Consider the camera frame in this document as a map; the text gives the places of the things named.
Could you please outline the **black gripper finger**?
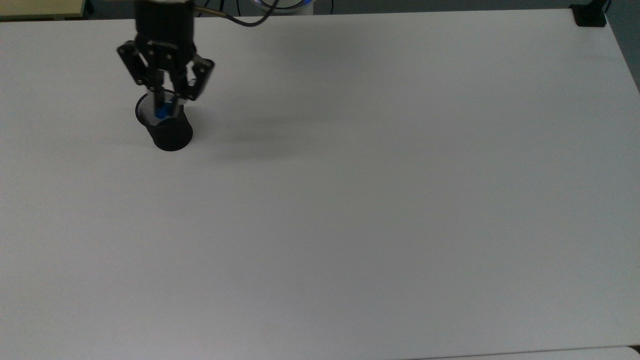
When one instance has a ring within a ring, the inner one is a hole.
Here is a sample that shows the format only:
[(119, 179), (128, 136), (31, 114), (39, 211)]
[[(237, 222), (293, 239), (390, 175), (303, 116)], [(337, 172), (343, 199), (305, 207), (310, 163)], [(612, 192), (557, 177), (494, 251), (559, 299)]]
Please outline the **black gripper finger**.
[[(188, 79), (187, 65), (189, 63), (192, 64), (191, 71), (194, 75), (192, 79)], [(197, 100), (205, 90), (214, 67), (215, 63), (212, 60), (200, 55), (194, 55), (190, 62), (185, 64), (174, 63), (173, 68), (169, 70), (169, 77), (177, 98), (185, 101)]]
[(155, 107), (162, 107), (165, 104), (164, 73), (155, 67), (154, 56), (151, 62), (146, 62), (133, 40), (121, 44), (117, 53), (134, 82), (146, 87)]

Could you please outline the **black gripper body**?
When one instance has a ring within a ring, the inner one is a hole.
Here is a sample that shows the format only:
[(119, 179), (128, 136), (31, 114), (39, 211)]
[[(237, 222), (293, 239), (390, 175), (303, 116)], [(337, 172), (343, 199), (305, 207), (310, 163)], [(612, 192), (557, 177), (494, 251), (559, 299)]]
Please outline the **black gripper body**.
[(176, 68), (194, 59), (193, 2), (135, 2), (135, 45), (148, 53), (150, 43), (171, 51)]

